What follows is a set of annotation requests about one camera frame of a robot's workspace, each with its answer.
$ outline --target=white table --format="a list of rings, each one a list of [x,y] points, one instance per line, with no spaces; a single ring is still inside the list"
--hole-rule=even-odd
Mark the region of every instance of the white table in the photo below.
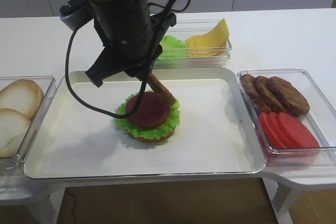
[[[336,9],[178,14],[177,18],[226,18],[233,44],[227,68],[234,72],[306,69],[336,108]],[[71,30],[57,17],[0,19],[0,76],[52,75],[58,83],[64,75],[70,35]],[[72,47],[70,71],[87,70],[101,49],[92,24],[79,30]],[[279,223],[292,223],[288,209],[301,191],[336,188],[336,167],[266,167],[256,176],[265,178]],[[0,194],[0,204],[28,204],[55,190],[60,191],[60,204],[62,186],[35,186],[34,182],[20,179],[14,189]]]

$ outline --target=black cable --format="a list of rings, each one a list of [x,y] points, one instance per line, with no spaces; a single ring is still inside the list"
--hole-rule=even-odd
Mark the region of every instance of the black cable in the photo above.
[[[73,224],[76,224],[76,217],[75,217],[75,209],[76,209],[76,206],[77,206],[77,200],[76,200],[76,196],[74,194],[72,194],[71,192],[69,192],[69,190],[67,190],[68,194],[70,194],[71,196],[73,196],[73,199],[75,200],[75,204],[72,208],[72,217],[73,217]]]
[[[144,76],[142,78],[138,98],[136,100],[136,103],[135,103],[133,109],[129,113],[126,113],[124,115],[119,115],[119,114],[115,114],[115,113],[112,113],[110,111],[103,110],[103,109],[97,108],[95,106],[92,106],[89,103],[86,103],[81,98],[79,98],[79,96],[72,89],[72,86],[71,86],[70,80],[69,80],[69,59],[70,59],[72,42],[74,41],[75,35],[76,35],[77,31],[79,30],[79,28],[81,27],[81,24],[78,25],[72,32],[72,35],[70,37],[69,44],[68,44],[66,59],[65,59],[65,82],[66,82],[66,85],[67,85],[68,90],[71,93],[71,95],[83,106],[85,106],[85,107],[87,107],[91,110],[94,110],[96,112],[99,112],[99,113],[102,113],[102,114],[105,114],[105,115],[109,115],[113,118],[125,119],[125,118],[133,115],[138,110],[138,108],[140,107],[140,104],[141,104],[141,101],[142,101],[142,98],[143,98],[143,95],[144,95],[144,91],[145,91],[145,88],[146,88],[146,85],[147,85],[148,75],[149,75],[150,69],[151,69],[151,58],[152,58],[152,55],[153,55],[154,50],[155,50],[154,46],[155,46],[155,43],[158,39],[160,29],[163,25],[163,22],[164,22],[164,20],[167,16],[168,12],[171,10],[171,8],[172,8],[172,6],[175,2],[176,2],[176,0],[168,0],[166,6],[164,7],[164,9],[161,12],[161,16],[160,16],[159,21],[155,25],[155,29],[153,31],[153,36],[152,36],[152,39],[151,39],[151,42],[150,42],[150,45],[149,45],[148,56],[147,56],[145,66],[144,66],[145,71],[144,71]]]
[[[191,0],[188,0],[187,3],[186,3],[186,5],[185,5],[185,6],[183,7],[183,9],[181,9],[181,10],[175,10],[175,9],[170,9],[170,10],[171,10],[172,12],[182,13],[182,12],[184,12],[185,10],[188,9],[188,7],[189,7],[189,5],[190,5],[190,2],[191,2]],[[164,8],[163,5],[159,5],[159,4],[157,4],[157,3],[149,2],[149,3],[148,3],[148,7],[151,7],[151,6],[157,6],[157,7],[160,7],[160,8]]]

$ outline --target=brown meat patty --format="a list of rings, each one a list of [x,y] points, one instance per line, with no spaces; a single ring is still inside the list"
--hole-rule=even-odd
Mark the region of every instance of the brown meat patty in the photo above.
[[[245,74],[240,78],[241,86],[243,87],[246,94],[251,98],[254,105],[261,111],[269,113],[272,109],[263,101],[261,96],[258,94],[256,89],[253,87],[253,80],[255,77],[250,74]]]
[[[278,99],[267,88],[268,78],[258,76],[253,80],[253,87],[257,90],[263,101],[277,113],[286,112],[287,110],[282,106]]]
[[[289,112],[299,115],[306,115],[309,112],[307,99],[290,82],[272,77],[267,80],[267,87]]]

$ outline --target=wooden floor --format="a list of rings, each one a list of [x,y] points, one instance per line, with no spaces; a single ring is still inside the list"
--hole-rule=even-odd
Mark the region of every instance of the wooden floor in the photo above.
[[[57,224],[277,223],[260,179],[68,188]],[[304,192],[294,224],[335,224],[336,190]],[[25,207],[0,207],[0,223],[37,224]]]

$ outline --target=white bread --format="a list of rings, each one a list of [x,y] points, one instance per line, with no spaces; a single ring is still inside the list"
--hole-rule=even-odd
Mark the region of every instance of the white bread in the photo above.
[[[15,155],[29,126],[30,120],[20,112],[0,109],[0,157]]]
[[[0,91],[0,109],[16,110],[32,120],[43,97],[43,90],[34,81],[14,81]]]

